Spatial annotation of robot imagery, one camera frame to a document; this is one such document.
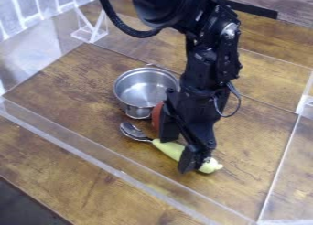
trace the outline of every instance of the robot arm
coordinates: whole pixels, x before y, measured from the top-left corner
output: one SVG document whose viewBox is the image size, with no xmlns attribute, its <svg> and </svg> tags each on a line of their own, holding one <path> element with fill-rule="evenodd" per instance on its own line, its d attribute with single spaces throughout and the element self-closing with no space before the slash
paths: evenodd
<svg viewBox="0 0 313 225">
<path fill-rule="evenodd" d="M 121 23 L 108 0 L 100 2 L 112 23 L 125 34 L 148 38 L 171 27 L 185 36 L 187 65 L 179 79 L 180 91 L 165 92 L 159 135 L 161 142 L 183 135 L 188 144 L 177 170 L 184 173 L 199 169 L 216 147 L 213 123 L 231 116 L 221 114 L 229 92 L 240 101 L 231 84 L 241 68 L 236 14 L 220 0 L 133 0 L 140 20 L 152 27 L 150 31 L 136 31 Z"/>
</svg>

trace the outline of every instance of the stainless steel pot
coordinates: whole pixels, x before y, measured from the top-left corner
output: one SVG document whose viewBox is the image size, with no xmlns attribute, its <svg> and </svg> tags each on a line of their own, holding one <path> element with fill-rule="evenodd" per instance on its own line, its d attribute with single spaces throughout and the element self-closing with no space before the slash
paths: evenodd
<svg viewBox="0 0 313 225">
<path fill-rule="evenodd" d="M 163 69 L 146 67 L 124 72 L 113 83 L 120 108 L 133 119 L 148 119 L 153 106 L 165 99 L 167 88 L 177 90 L 177 79 Z"/>
</svg>

